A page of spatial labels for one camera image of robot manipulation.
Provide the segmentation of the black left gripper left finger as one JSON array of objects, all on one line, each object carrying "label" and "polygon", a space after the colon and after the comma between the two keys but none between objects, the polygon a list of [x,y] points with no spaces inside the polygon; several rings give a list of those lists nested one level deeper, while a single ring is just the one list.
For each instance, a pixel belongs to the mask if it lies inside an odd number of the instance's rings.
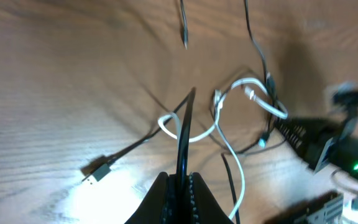
[{"label": "black left gripper left finger", "polygon": [[171,224],[177,219],[176,175],[161,172],[125,224]]}]

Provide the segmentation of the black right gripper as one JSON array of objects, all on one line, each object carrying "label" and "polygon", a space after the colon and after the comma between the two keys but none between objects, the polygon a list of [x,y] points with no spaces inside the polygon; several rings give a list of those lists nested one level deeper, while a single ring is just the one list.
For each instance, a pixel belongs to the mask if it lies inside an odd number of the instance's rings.
[{"label": "black right gripper", "polygon": [[341,138],[326,119],[277,119],[274,127],[313,172],[333,164],[358,180],[358,138]]}]

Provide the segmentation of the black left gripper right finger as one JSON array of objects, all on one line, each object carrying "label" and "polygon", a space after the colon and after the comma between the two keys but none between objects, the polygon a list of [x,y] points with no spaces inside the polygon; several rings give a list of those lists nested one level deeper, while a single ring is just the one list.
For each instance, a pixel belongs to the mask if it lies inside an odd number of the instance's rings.
[{"label": "black left gripper right finger", "polygon": [[189,175],[191,223],[194,224],[233,224],[223,212],[217,200],[201,175],[192,172]]}]

